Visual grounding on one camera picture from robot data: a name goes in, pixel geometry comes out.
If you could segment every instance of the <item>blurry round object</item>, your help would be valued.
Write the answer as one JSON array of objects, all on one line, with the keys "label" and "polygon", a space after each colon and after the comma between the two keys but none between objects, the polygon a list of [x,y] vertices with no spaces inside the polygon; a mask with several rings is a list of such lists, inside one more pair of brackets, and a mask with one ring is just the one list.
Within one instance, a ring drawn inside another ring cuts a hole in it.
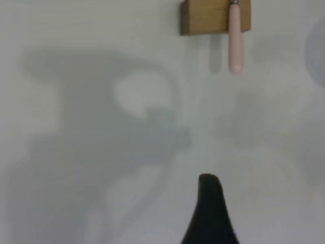
[{"label": "blurry round object", "polygon": [[312,79],[325,87],[325,18],[315,26],[307,38],[305,61]]}]

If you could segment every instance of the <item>white wall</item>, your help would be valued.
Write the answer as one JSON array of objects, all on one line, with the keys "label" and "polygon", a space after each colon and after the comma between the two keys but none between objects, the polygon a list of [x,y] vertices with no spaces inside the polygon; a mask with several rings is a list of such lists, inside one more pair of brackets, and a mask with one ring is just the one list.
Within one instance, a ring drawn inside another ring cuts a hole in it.
[{"label": "white wall", "polygon": [[206,172],[241,243],[323,242],[324,1],[253,1],[237,76],[175,0],[0,4],[1,244],[179,243]]}]

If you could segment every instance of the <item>wooden block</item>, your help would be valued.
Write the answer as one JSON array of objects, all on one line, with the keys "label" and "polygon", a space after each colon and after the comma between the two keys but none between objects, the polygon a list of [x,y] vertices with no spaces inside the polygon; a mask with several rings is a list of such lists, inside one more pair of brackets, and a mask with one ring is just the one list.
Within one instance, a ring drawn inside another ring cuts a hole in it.
[{"label": "wooden block", "polygon": [[[229,0],[185,0],[180,7],[181,34],[228,32]],[[242,32],[251,29],[251,0],[240,0]]]}]

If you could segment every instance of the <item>knife handle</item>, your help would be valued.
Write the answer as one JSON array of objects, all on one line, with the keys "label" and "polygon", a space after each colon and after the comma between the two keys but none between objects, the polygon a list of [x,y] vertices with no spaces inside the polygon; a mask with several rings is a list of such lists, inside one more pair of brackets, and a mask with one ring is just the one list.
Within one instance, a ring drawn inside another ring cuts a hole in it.
[{"label": "knife handle", "polygon": [[229,8],[229,67],[233,73],[240,73],[243,70],[239,4],[231,4]]}]

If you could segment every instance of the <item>black object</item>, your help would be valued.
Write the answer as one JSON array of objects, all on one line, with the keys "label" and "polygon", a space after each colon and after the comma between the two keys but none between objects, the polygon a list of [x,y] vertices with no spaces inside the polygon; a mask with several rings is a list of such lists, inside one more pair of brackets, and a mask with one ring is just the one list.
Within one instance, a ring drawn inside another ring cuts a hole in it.
[{"label": "black object", "polygon": [[182,244],[239,244],[231,225],[221,183],[215,175],[199,177],[196,209]]}]

